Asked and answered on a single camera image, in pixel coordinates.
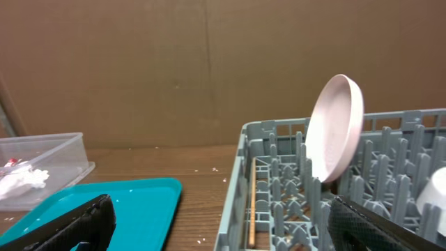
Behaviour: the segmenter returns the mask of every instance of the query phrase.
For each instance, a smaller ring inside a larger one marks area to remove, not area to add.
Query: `white bowl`
[[[425,203],[436,205],[442,209],[438,232],[446,236],[446,167],[438,169],[417,198],[417,209],[423,213]]]

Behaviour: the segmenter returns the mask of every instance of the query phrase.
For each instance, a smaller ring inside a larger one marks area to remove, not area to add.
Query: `wooden table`
[[[81,183],[177,178],[183,193],[165,250],[212,250],[235,154],[236,146],[88,150],[96,168]],[[0,232],[25,214],[0,213]]]

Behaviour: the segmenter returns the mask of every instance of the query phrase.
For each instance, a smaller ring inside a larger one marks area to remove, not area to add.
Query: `plate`
[[[341,176],[355,154],[363,118],[357,84],[342,74],[330,79],[313,109],[305,140],[313,177],[327,183]]]

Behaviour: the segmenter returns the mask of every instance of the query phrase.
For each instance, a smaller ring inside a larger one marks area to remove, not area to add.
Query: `cardboard wall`
[[[443,0],[1,0],[0,98],[21,135],[233,144],[310,116],[347,74],[366,112],[446,107]]]

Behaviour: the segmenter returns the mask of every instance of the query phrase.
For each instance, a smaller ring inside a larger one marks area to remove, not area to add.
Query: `dish rack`
[[[365,114],[351,164],[328,184],[312,177],[305,146],[308,125],[309,118],[243,126],[215,251],[334,250],[327,224],[335,195],[446,246],[437,233],[441,209],[427,204],[420,215],[415,205],[430,175],[446,166],[446,109]],[[253,158],[257,244],[250,249]]]

